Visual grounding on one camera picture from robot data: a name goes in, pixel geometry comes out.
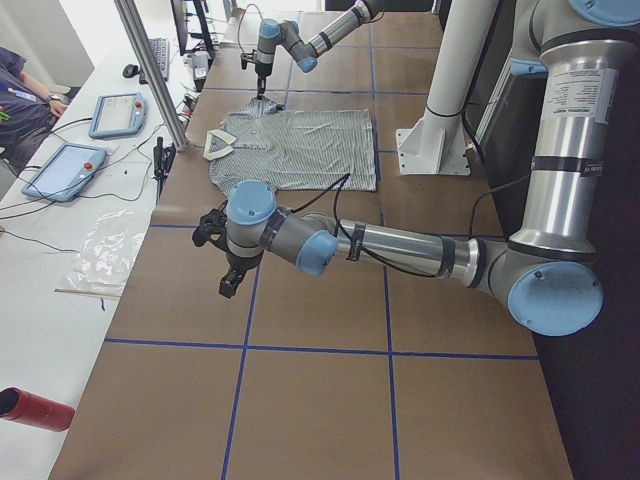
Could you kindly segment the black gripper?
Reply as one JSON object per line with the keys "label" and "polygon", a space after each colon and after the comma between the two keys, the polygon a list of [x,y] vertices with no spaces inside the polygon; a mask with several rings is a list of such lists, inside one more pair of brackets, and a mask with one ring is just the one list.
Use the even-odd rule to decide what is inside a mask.
{"label": "black gripper", "polygon": [[271,64],[258,62],[255,64],[257,79],[257,99],[262,99],[266,91],[266,79],[271,75]]}
{"label": "black gripper", "polygon": [[228,251],[226,260],[229,263],[229,269],[219,282],[219,294],[228,299],[233,298],[243,282],[246,272],[255,269],[261,263],[262,257],[262,250],[257,255],[250,257],[242,257]]}

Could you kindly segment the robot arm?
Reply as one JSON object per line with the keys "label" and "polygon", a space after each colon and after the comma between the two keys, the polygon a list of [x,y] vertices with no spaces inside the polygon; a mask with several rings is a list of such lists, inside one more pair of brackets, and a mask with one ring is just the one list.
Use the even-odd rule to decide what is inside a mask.
{"label": "robot arm", "polygon": [[279,45],[292,57],[301,71],[309,73],[317,66],[320,56],[360,26],[373,22],[384,8],[384,1],[356,1],[308,41],[300,36],[300,29],[295,21],[262,19],[256,48],[250,54],[241,55],[243,70],[247,68],[248,63],[255,65],[256,98],[262,99],[266,92],[267,78],[272,74],[275,53]]}
{"label": "robot arm", "polygon": [[[452,1],[422,118],[396,131],[404,175],[454,174],[463,158],[463,111],[499,1]],[[276,47],[310,72],[321,55],[383,11],[383,1],[356,1],[304,42],[291,21],[261,21],[257,47],[241,54],[253,63],[258,98],[265,93]],[[516,1],[511,73],[546,76],[546,88],[522,226],[508,241],[423,235],[338,220],[300,217],[277,206],[261,181],[231,189],[221,239],[229,270],[219,293],[231,298],[264,251],[312,275],[321,275],[337,251],[361,254],[403,273],[454,278],[496,298],[521,325],[564,336],[598,316],[604,299],[588,266],[594,247],[586,238],[609,111],[619,71],[638,51],[639,1]]]}

